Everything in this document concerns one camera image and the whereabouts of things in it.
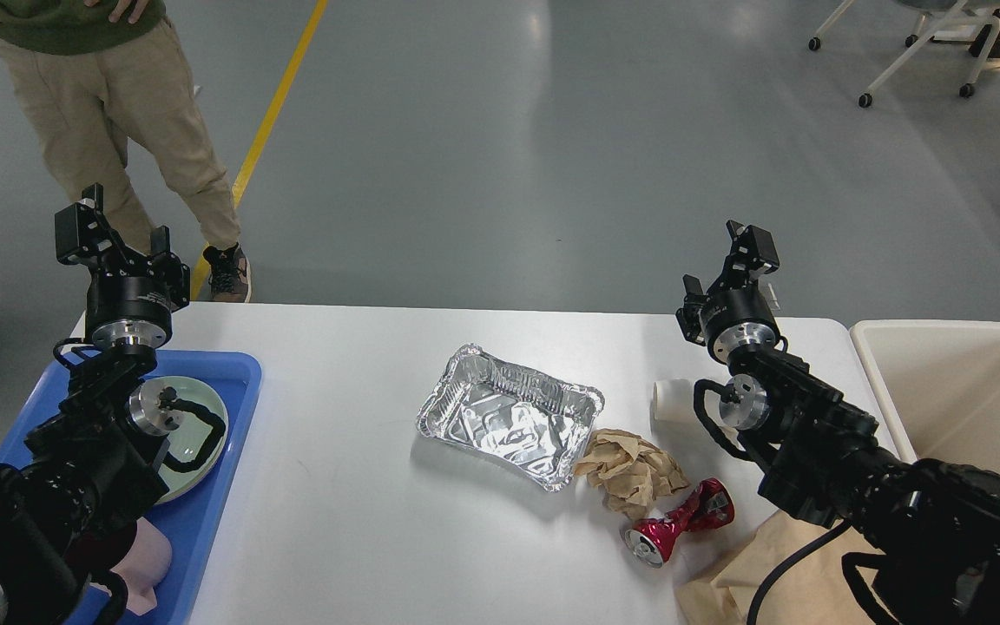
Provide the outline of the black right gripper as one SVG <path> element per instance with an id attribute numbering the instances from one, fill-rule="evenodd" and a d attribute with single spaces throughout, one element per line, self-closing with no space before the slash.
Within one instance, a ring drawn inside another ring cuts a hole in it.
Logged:
<path id="1" fill-rule="evenodd" d="M 758 292 L 760 278 L 780 266 L 773 234 L 738 221 L 727 221 L 726 229 L 731 246 L 719 274 L 719 290 L 710 295 L 697 277 L 682 276 L 680 332 L 688 343 L 703 345 L 707 352 L 734 352 L 744 345 L 774 347 L 782 335 Z"/>

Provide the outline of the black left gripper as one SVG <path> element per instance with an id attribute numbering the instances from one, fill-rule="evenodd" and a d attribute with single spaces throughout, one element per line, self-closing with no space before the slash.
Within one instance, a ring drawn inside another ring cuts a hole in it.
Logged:
<path id="1" fill-rule="evenodd" d="M 84 340 L 160 348 L 171 338 L 172 313 L 190 304 L 191 269 L 172 252 L 166 226 L 152 229 L 148 257 L 126 244 L 103 198 L 103 186 L 92 183 L 53 218 L 56 260 L 90 273 Z"/>

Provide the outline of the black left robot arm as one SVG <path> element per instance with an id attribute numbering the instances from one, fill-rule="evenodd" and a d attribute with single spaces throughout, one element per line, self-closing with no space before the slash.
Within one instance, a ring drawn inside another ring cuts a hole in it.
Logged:
<path id="1" fill-rule="evenodd" d="M 189 305 L 190 270 L 169 231 L 138 252 L 103 212 L 94 183 L 55 217 L 56 257 L 90 273 L 86 331 L 53 357 L 69 372 L 55 415 L 25 436 L 31 463 L 0 464 L 0 624 L 66 622 L 90 584 L 106 587 L 96 622 L 126 612 L 128 587 L 111 567 L 84 562 L 76 544 L 134 526 L 169 490 L 163 467 L 206 465 L 226 434 L 218 412 L 156 386 L 149 373 Z"/>

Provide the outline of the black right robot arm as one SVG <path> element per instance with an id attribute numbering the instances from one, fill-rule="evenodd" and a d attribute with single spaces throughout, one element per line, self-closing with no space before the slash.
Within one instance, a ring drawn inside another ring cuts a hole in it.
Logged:
<path id="1" fill-rule="evenodd" d="M 901 462 L 878 444 L 877 420 L 813 376 L 757 286 L 780 260 L 773 236 L 727 222 L 731 248 L 717 280 L 683 277 L 684 338 L 727 366 L 725 384 L 694 385 L 699 422 L 727 454 L 763 471 L 759 494 L 826 533 L 779 564 L 755 592 L 849 529 L 877 554 L 841 559 L 851 594 L 877 624 L 1000 624 L 1000 475 L 927 458 Z"/>

